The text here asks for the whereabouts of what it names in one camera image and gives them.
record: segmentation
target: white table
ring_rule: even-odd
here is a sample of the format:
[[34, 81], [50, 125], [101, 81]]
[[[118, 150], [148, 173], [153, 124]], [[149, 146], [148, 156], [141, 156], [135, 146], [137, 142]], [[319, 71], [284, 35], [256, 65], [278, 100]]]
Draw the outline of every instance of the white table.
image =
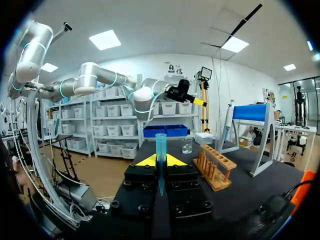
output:
[[[236, 123], [238, 124], [238, 126], [244, 125], [244, 126], [255, 127], [255, 128], [260, 128], [260, 129], [263, 128], [265, 125], [265, 122], [263, 122], [263, 121], [251, 121], [251, 120], [238, 120]], [[308, 159], [307, 159], [305, 167], [304, 167], [304, 171], [306, 171], [307, 167], [309, 165], [309, 162], [310, 162], [312, 151], [314, 149], [315, 137], [317, 134], [317, 128], [315, 126], [307, 126], [307, 127], [309, 129], [302, 128], [301, 126], [296, 126], [296, 125], [283, 126], [283, 125], [276, 125], [275, 124], [274, 128], [276, 131], [278, 131], [278, 134], [277, 134], [278, 140], [276, 141], [276, 146], [275, 146], [275, 150], [273, 152], [272, 158], [274, 160], [280, 161], [281, 157], [282, 157], [283, 149], [285, 149], [287, 151], [288, 142], [286, 143], [285, 148], [284, 148], [285, 135], [287, 133], [288, 134], [295, 134], [295, 135], [299, 135], [299, 136], [312, 135], [313, 137], [312, 137], [311, 149], [310, 149], [309, 156], [308, 156]]]

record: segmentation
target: clear glass cup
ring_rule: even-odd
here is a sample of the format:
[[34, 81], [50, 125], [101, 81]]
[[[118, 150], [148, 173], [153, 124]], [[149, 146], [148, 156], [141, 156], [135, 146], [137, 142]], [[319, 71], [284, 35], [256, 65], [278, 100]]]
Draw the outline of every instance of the clear glass cup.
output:
[[191, 154], [192, 153], [192, 137], [185, 137], [182, 139], [182, 153]]

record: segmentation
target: orange object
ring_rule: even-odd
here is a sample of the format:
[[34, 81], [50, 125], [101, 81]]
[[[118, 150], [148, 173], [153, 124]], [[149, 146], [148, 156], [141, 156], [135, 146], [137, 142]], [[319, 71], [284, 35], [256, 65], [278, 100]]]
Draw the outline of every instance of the orange object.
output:
[[[304, 173], [301, 182], [308, 181], [308, 180], [313, 180], [315, 178], [316, 172], [308, 170]], [[295, 208], [291, 213], [291, 216], [295, 214], [297, 211], [299, 205], [305, 198], [305, 195], [307, 194], [308, 190], [310, 188], [310, 184], [304, 184], [296, 190], [295, 194], [293, 195], [293, 198], [291, 199], [291, 203], [295, 204]]]

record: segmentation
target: blue storage bin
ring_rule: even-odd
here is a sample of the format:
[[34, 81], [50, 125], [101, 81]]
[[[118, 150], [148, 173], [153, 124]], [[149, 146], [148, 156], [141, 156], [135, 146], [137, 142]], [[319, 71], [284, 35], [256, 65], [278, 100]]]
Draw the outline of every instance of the blue storage bin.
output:
[[145, 138], [155, 138], [156, 134], [165, 134], [166, 129], [165, 126], [156, 125], [156, 126], [146, 126], [143, 129], [143, 136]]
[[187, 136], [188, 128], [185, 125], [166, 125], [165, 133], [167, 137]]

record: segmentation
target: yellow tripod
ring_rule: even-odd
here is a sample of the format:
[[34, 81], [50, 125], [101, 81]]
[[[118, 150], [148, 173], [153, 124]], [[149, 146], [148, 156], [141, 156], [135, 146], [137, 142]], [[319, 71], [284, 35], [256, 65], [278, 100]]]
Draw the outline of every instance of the yellow tripod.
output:
[[200, 80], [201, 81], [201, 99], [206, 102], [206, 107], [202, 108], [202, 118], [201, 118], [201, 124], [202, 124], [202, 132], [203, 133], [210, 133], [209, 129], [209, 97], [208, 97], [208, 81]]

